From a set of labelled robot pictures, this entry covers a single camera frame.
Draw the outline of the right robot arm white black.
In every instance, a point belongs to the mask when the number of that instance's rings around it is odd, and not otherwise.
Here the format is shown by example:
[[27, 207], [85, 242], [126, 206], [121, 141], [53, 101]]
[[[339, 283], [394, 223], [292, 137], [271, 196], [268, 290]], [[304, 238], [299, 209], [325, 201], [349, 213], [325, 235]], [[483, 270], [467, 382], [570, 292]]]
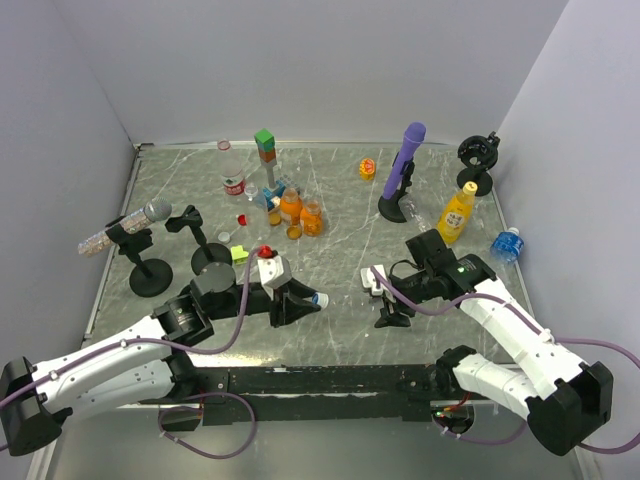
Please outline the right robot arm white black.
[[397, 278], [381, 265], [364, 268], [361, 281], [372, 296], [398, 301], [418, 312], [433, 298], [444, 311], [459, 308], [502, 347], [516, 364], [508, 369], [474, 349], [459, 346], [439, 360], [441, 394], [479, 394], [524, 419], [539, 443], [564, 455], [605, 425], [611, 415], [613, 375], [588, 364], [543, 328], [477, 255], [455, 256], [435, 229], [406, 242], [416, 273]]

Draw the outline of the clear plastic bottle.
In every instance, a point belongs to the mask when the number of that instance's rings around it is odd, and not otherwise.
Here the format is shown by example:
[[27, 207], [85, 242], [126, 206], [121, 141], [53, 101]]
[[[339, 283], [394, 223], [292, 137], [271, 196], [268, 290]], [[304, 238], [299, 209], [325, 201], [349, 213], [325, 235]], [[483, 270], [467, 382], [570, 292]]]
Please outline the clear plastic bottle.
[[427, 208], [411, 194], [403, 196], [398, 205], [406, 221], [414, 225], [420, 233], [434, 227]]

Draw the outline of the purple microphone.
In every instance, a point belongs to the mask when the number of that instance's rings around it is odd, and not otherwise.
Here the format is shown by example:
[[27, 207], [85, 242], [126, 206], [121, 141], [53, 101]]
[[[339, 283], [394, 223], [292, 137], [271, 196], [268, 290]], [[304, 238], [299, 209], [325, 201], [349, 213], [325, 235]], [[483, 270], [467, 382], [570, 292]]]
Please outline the purple microphone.
[[426, 133], [427, 127], [421, 122], [412, 122], [405, 130], [400, 150], [383, 189], [382, 197], [385, 200], [389, 200], [396, 192], [406, 170], [406, 164], [411, 162], [416, 150], [423, 144]]

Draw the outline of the white blue bottle cap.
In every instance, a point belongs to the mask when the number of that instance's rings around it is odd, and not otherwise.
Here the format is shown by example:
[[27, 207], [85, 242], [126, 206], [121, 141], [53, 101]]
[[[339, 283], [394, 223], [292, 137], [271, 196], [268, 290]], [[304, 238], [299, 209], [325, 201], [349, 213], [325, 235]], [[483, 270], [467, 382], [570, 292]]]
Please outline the white blue bottle cap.
[[312, 302], [324, 309], [329, 305], [330, 300], [326, 293], [316, 292], [312, 297]]

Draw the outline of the colourful block tower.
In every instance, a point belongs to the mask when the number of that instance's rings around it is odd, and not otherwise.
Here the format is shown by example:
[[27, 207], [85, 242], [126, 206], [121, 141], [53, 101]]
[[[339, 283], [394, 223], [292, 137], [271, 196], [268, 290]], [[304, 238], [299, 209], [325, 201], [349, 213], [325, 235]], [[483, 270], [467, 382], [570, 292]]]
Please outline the colourful block tower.
[[293, 188], [297, 193], [301, 188], [293, 179], [282, 174], [277, 169], [276, 141], [274, 135], [263, 128], [254, 134], [254, 140], [262, 167], [266, 171], [267, 186], [262, 189], [267, 210], [273, 210], [279, 205], [279, 199], [287, 188]]

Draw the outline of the red label water bottle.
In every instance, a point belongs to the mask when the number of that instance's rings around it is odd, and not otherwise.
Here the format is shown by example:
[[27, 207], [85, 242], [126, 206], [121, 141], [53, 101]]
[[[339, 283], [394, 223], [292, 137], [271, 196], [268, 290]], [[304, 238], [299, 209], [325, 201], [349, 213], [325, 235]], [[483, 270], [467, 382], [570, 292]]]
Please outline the red label water bottle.
[[217, 148], [221, 155], [221, 179], [225, 193], [241, 195], [245, 189], [245, 175], [236, 150], [227, 139], [219, 140]]

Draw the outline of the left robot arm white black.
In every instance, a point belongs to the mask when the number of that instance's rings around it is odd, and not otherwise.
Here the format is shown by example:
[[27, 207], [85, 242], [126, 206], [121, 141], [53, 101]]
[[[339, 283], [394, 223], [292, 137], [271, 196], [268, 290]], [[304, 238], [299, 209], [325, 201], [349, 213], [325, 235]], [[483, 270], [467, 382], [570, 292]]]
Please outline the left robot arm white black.
[[104, 410], [147, 400], [184, 402], [198, 379], [190, 354], [216, 320], [266, 313], [278, 328], [325, 309], [329, 297], [296, 280], [280, 256], [257, 262], [260, 279], [238, 283], [232, 266], [207, 265], [183, 290], [121, 332], [83, 350], [1, 371], [3, 449], [23, 456], [56, 440], [63, 427]]

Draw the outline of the black stand holding microphone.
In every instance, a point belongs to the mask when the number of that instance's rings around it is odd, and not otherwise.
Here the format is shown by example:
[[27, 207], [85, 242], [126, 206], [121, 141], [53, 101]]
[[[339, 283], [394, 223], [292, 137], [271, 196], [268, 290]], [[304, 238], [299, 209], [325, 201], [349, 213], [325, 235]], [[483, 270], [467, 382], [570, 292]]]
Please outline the black stand holding microphone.
[[107, 238], [118, 246], [118, 254], [126, 256], [135, 265], [129, 275], [130, 289], [143, 298], [160, 295], [172, 283], [171, 266], [157, 258], [143, 260], [140, 253], [153, 245], [151, 229], [143, 228], [135, 233], [127, 233], [120, 225], [120, 220], [123, 220], [123, 217], [107, 224], [105, 233]]

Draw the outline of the silver glitter microphone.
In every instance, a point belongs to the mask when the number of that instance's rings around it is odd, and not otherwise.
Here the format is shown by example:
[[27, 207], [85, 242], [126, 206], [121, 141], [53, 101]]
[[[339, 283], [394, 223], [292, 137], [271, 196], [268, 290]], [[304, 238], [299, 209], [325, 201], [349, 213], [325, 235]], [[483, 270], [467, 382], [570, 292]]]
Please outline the silver glitter microphone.
[[108, 232], [113, 228], [121, 227], [125, 233], [134, 234], [153, 223], [167, 220], [171, 213], [172, 204], [165, 198], [155, 197], [142, 208], [80, 242], [77, 247], [78, 254], [91, 257], [111, 247], [114, 241], [109, 237]]

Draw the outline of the orange cap near bottles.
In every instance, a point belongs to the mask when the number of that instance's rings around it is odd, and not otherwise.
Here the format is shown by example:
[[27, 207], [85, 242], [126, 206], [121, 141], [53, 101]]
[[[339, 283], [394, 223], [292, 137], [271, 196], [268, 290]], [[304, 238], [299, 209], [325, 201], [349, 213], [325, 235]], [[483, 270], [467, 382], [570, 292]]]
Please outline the orange cap near bottles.
[[279, 225], [279, 224], [281, 223], [281, 217], [280, 217], [280, 215], [279, 215], [279, 214], [277, 214], [277, 213], [272, 213], [272, 214], [270, 214], [270, 215], [269, 215], [269, 223], [270, 223], [272, 226]]

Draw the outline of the yellow orange toy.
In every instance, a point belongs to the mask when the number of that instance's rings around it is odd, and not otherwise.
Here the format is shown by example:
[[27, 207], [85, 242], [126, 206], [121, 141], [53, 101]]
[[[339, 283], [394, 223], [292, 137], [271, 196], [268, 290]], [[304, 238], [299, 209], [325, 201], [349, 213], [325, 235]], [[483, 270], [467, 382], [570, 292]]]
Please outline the yellow orange toy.
[[375, 178], [376, 175], [376, 163], [372, 158], [364, 158], [359, 164], [359, 176], [365, 180], [370, 181]]

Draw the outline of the small clear bottle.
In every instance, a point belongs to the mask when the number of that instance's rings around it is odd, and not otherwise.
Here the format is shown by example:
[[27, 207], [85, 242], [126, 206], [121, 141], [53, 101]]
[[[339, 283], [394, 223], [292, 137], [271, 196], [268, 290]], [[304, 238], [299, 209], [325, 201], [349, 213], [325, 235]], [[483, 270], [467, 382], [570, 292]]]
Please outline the small clear bottle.
[[244, 188], [244, 194], [250, 205], [261, 209], [267, 210], [267, 201], [263, 191], [253, 182], [248, 182]]

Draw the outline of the short orange bottle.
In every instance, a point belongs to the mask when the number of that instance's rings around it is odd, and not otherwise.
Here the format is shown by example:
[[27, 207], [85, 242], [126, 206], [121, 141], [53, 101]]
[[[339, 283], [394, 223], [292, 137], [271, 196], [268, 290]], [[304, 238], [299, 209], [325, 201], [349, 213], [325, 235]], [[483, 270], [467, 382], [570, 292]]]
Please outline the short orange bottle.
[[323, 231], [322, 207], [319, 201], [307, 201], [300, 213], [302, 231], [307, 236], [319, 236]]

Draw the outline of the tall orange bottle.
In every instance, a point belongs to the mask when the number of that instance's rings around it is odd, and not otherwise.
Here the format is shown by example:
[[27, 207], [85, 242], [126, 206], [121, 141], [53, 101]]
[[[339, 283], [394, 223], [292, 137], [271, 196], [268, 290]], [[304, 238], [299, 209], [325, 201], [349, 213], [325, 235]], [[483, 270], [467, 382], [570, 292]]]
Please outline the tall orange bottle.
[[303, 205], [298, 191], [294, 187], [287, 187], [280, 197], [281, 219], [288, 225], [298, 225]]

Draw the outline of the yellow juice bottle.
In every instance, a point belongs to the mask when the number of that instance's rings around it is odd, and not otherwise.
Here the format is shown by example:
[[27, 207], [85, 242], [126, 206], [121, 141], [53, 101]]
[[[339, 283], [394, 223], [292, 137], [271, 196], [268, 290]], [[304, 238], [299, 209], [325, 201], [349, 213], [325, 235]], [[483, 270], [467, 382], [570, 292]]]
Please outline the yellow juice bottle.
[[453, 244], [464, 231], [473, 211], [478, 185], [466, 182], [444, 208], [436, 229], [446, 244]]

